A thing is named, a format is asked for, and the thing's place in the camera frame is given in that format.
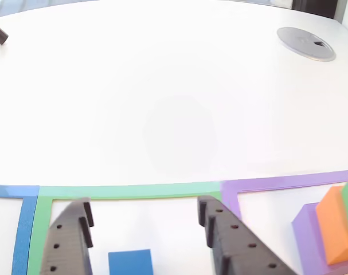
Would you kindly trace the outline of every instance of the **white table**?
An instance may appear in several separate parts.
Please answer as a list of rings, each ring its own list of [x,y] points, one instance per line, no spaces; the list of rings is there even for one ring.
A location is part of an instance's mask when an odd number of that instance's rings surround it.
[[[289,51],[276,35],[284,26],[318,35],[337,58]],[[0,184],[348,169],[348,31],[337,21],[241,2],[101,0],[0,27],[10,36],[0,48]]]

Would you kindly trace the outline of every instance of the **green tape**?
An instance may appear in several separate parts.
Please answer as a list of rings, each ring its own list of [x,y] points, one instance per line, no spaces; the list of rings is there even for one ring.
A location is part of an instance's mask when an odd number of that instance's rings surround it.
[[[48,235],[53,199],[38,197],[32,226],[27,274],[39,275],[42,252]]]
[[[196,194],[218,192],[221,182],[194,182],[128,186],[42,186],[39,196],[58,199],[158,199],[194,197]]]
[[[54,199],[93,200],[184,198],[211,195],[221,200],[221,182],[195,182],[130,186],[41,186],[32,227],[28,275],[39,275],[42,253],[52,213]]]

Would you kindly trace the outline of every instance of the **orange block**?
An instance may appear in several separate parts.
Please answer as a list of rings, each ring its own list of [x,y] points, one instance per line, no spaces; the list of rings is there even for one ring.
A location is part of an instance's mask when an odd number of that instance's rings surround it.
[[[316,207],[329,265],[348,260],[348,223],[342,189],[343,186],[331,187]]]

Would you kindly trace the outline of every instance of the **purple block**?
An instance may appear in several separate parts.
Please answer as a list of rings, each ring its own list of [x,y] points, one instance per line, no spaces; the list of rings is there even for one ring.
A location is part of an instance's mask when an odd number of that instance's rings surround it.
[[[317,203],[304,205],[292,222],[304,275],[345,275],[348,261],[328,265],[320,233]]]

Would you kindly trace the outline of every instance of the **round metal cover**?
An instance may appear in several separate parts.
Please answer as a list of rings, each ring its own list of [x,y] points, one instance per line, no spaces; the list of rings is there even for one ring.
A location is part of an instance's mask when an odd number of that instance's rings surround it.
[[[335,52],[327,42],[305,30],[281,27],[277,35],[287,48],[302,56],[318,61],[335,59]]]

